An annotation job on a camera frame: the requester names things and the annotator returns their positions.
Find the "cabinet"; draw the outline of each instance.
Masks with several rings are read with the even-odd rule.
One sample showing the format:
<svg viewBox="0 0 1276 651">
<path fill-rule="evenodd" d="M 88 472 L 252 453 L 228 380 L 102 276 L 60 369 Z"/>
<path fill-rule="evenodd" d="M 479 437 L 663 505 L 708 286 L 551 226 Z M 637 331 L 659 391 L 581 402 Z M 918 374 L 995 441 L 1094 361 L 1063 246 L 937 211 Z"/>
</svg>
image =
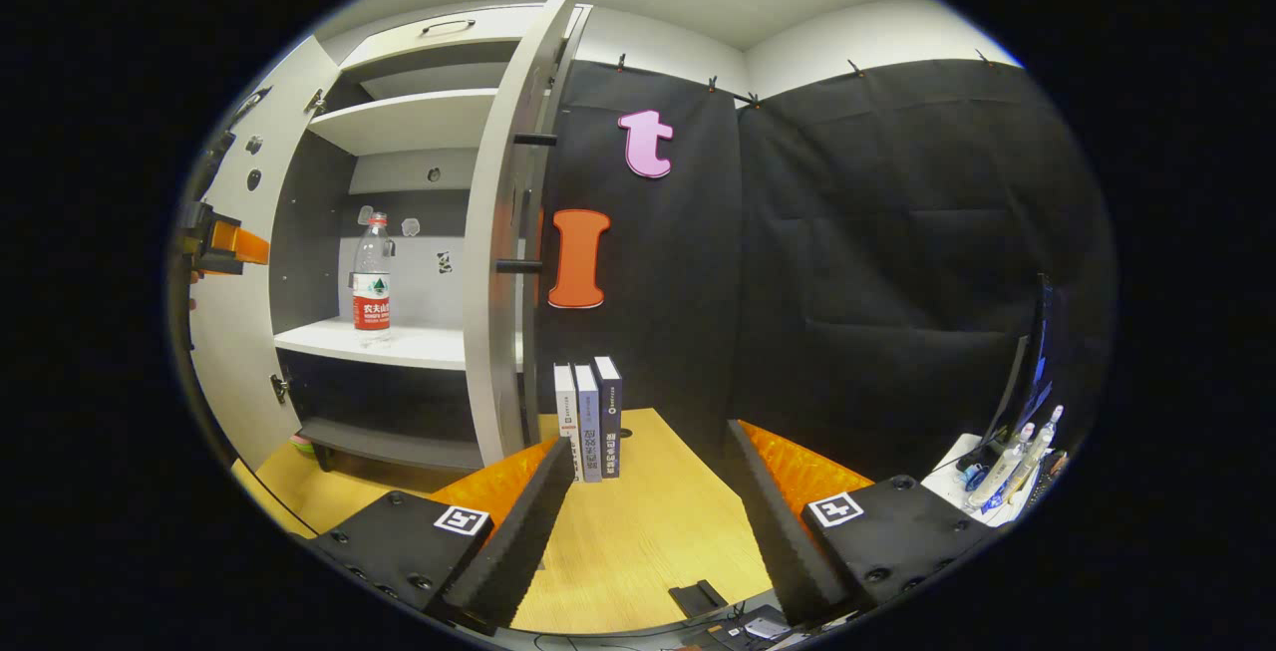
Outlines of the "cabinet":
<svg viewBox="0 0 1276 651">
<path fill-rule="evenodd" d="M 538 442 L 521 378 L 535 338 L 524 328 L 532 301 L 496 260 L 538 250 L 531 212 L 547 151 L 514 137 L 553 133 L 553 83 L 565 79 L 588 10 L 546 0 L 441 15 L 370 34 L 338 65 L 314 38 L 299 49 L 324 60 L 296 66 L 297 82 L 267 98 L 295 114 L 288 137 L 273 134 L 262 149 L 291 152 L 274 161 L 286 175 L 240 193 L 239 168 L 259 161 L 223 163 L 208 197 L 268 237 L 269 266 L 219 280 L 208 296 L 225 297 L 222 314 L 205 315 L 200 295 L 193 317 L 200 382 L 250 468 L 293 433 L 352 454 L 454 468 Z M 253 111 L 236 131 L 246 138 L 264 120 Z M 396 241 L 393 338 L 373 350 L 356 342 L 348 287 L 364 206 L 389 214 Z M 407 216 L 420 222 L 412 237 L 401 230 Z M 205 350 L 217 360 L 200 369 Z M 240 350 L 255 364 L 237 359 Z M 269 374 L 288 393 L 277 398 Z M 231 388 L 253 392 L 213 392 Z"/>
</svg>

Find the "plastic bottle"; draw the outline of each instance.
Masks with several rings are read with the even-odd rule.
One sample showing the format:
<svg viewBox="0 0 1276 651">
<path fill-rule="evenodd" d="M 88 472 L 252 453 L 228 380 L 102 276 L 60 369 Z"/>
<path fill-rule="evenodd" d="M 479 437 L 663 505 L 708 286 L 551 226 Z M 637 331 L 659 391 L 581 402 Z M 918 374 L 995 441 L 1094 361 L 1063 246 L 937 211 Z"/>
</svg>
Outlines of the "plastic bottle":
<svg viewBox="0 0 1276 651">
<path fill-rule="evenodd" d="M 1050 445 L 1050 440 L 1054 439 L 1054 430 L 1059 424 L 1059 417 L 1063 416 L 1063 405 L 1059 405 L 1050 414 L 1050 420 L 1041 425 L 1041 431 L 1034 439 L 1032 444 L 1028 444 L 1028 451 L 1023 454 L 1023 461 L 1020 462 L 1018 468 L 1011 475 L 1009 481 L 1005 483 L 1005 493 L 1003 493 L 1003 499 L 1009 499 L 1012 494 L 1018 491 L 1020 486 L 1027 481 L 1028 475 L 1040 463 L 1041 457 L 1045 456 L 1045 448 Z"/>
<path fill-rule="evenodd" d="M 385 346 L 390 338 L 389 232 L 385 213 L 373 213 L 355 248 L 355 334 L 361 347 Z"/>
<path fill-rule="evenodd" d="M 1018 442 L 1007 447 L 1005 451 L 1002 452 L 1002 457 L 997 460 L 995 465 L 993 465 L 991 471 L 988 472 L 984 481 L 970 493 L 970 497 L 966 498 L 967 512 L 980 509 L 985 502 L 993 498 L 993 494 L 997 494 L 997 491 L 1002 488 L 1002 484 L 1005 483 L 1014 468 L 1018 467 L 1020 461 L 1023 460 L 1023 454 L 1027 452 L 1028 439 L 1032 438 L 1032 423 L 1023 425 L 1023 430 L 1020 431 Z"/>
</svg>

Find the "black cloth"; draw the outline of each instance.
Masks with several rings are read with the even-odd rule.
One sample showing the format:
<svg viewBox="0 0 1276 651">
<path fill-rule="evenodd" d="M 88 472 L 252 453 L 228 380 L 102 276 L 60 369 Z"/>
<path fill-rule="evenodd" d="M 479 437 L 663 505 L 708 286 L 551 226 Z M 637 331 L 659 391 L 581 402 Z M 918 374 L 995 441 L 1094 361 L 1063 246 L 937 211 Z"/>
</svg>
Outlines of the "black cloth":
<svg viewBox="0 0 1276 651">
<path fill-rule="evenodd" d="M 674 128 L 662 179 L 624 160 L 618 119 L 643 110 Z M 554 363 L 611 355 L 624 406 L 656 407 L 711 467 L 725 420 L 743 419 L 872 479 L 920 479 L 986 428 L 1044 272 L 1067 303 L 1046 401 L 1068 405 L 1059 445 L 1088 428 L 1113 245 L 1079 147 L 1025 70 L 911 61 L 738 111 L 707 84 L 578 61 L 556 134 L 542 410 Z M 553 214 L 569 207 L 611 218 L 593 310 L 544 304 Z"/>
<path fill-rule="evenodd" d="M 740 144 L 734 102 L 707 84 L 593 61 L 574 61 L 555 121 L 545 176 L 545 221 L 536 308 L 540 408 L 555 410 L 554 364 L 611 356 L 624 407 L 655 407 L 707 462 L 721 454 L 740 283 Z M 625 162 L 623 115 L 660 111 L 674 128 L 657 142 L 671 163 L 646 179 Z M 597 285 L 587 310 L 546 304 L 558 274 L 554 213 L 611 218 L 598 241 Z M 624 470 L 624 452 L 620 458 Z"/>
<path fill-rule="evenodd" d="M 735 414 L 872 479 L 920 477 L 986 428 L 1045 272 L 1071 346 L 1049 360 L 1046 402 L 1068 405 L 1063 431 L 1088 426 L 1113 244 L 1079 147 L 1025 70 L 911 61 L 739 117 Z"/>
</svg>

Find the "standing book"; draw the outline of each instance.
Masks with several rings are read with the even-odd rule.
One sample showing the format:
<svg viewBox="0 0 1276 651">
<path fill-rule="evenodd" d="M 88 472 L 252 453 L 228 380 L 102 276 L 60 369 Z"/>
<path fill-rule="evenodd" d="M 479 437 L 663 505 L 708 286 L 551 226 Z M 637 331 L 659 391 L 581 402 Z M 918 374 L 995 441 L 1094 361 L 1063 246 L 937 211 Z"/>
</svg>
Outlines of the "standing book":
<svg viewBox="0 0 1276 651">
<path fill-rule="evenodd" d="M 572 382 L 570 365 L 554 365 L 554 406 L 559 415 L 559 437 L 567 437 L 572 444 L 572 463 L 575 468 L 575 481 L 583 481 L 581 466 L 581 426 L 575 408 L 575 383 Z"/>
<path fill-rule="evenodd" d="M 598 382 L 598 410 L 602 421 L 602 479 L 620 476 L 620 373 L 611 357 L 593 357 Z"/>
<path fill-rule="evenodd" d="M 598 384 L 590 365 L 575 365 L 575 396 L 581 415 L 581 466 L 584 481 L 602 481 L 602 440 L 598 433 Z"/>
</svg>

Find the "black handle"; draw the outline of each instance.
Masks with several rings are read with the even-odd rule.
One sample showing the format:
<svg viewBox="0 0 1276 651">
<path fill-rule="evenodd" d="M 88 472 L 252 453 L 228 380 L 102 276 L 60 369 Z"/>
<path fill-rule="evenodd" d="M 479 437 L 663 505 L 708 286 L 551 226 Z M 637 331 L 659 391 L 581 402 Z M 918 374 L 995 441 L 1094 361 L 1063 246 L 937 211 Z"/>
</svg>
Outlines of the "black handle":
<svg viewBox="0 0 1276 651">
<path fill-rule="evenodd" d="M 421 29 L 421 34 L 429 33 L 431 28 L 438 28 L 440 26 L 450 26 L 453 23 L 461 23 L 461 20 L 447 20 L 447 23 L 434 23 L 433 26 L 426 26 L 425 28 Z M 470 29 L 470 27 L 475 24 L 475 20 L 470 19 L 470 20 L 464 20 L 464 23 L 466 23 L 466 27 L 461 28 L 461 29 Z M 456 29 L 454 33 L 459 33 L 461 29 Z"/>
</svg>

